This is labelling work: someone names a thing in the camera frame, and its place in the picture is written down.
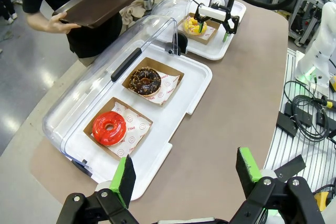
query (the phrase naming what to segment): mug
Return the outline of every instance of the mug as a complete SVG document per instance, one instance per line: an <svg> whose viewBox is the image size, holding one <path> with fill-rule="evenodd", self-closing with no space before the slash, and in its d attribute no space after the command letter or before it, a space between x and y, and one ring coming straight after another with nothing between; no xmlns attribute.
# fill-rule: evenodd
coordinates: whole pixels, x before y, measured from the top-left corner
<svg viewBox="0 0 336 224"><path fill-rule="evenodd" d="M145 10L152 10L154 3L155 3L155 0L153 0L153 3L152 3L152 0L143 0L143 6Z"/></svg>

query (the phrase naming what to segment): bolt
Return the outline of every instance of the bolt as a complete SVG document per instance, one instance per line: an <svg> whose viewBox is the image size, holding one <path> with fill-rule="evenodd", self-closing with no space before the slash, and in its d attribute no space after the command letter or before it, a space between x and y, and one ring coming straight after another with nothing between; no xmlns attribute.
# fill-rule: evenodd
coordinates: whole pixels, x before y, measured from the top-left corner
<svg viewBox="0 0 336 224"><path fill-rule="evenodd" d="M297 179L294 179L293 180L293 185L298 186L298 185L300 185L300 182Z"/></svg>
<svg viewBox="0 0 336 224"><path fill-rule="evenodd" d="M264 185L269 186L270 184L272 184L271 180L268 179L268 178L266 178L266 179L264 180Z"/></svg>

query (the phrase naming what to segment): white sneaker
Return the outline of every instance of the white sneaker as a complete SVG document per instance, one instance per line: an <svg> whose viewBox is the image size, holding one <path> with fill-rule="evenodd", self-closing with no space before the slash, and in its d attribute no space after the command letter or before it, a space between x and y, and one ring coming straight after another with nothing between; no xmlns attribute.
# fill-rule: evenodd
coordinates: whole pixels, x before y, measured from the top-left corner
<svg viewBox="0 0 336 224"><path fill-rule="evenodd" d="M8 24L8 25L10 25L11 23L13 23L14 22L14 20L12 19L12 18L9 18L9 20L6 20L6 23Z"/></svg>

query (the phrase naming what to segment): black pants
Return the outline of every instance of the black pants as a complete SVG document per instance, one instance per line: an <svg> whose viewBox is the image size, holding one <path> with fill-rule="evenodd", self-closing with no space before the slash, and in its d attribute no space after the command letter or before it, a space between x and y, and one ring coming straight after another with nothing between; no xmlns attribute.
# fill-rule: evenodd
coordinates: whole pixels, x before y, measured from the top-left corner
<svg viewBox="0 0 336 224"><path fill-rule="evenodd" d="M11 0L0 0L0 15L9 20L10 15L14 14L14 5Z"/></svg>

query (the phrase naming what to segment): donut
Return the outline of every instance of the donut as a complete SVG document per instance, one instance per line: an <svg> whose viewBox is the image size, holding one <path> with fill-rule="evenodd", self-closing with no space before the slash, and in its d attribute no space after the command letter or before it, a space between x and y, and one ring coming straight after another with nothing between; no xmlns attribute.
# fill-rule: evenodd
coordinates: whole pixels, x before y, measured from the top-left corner
<svg viewBox="0 0 336 224"><path fill-rule="evenodd" d="M153 95L160 89L161 77L152 68L141 68L131 76L130 89L144 97Z"/></svg>
<svg viewBox="0 0 336 224"><path fill-rule="evenodd" d="M202 31L199 32L199 24L197 22L197 20L195 20L192 17L188 17L187 19L185 19L184 21L184 31L188 34L191 35L201 35L203 33L205 33L205 31L207 30L207 24L206 22L204 22L203 24L203 28Z"/></svg>
<svg viewBox="0 0 336 224"><path fill-rule="evenodd" d="M107 127L111 125L113 129L107 130ZM117 112L105 112L96 117L93 122L92 133L94 139L102 145L118 144L126 135L126 122Z"/></svg>

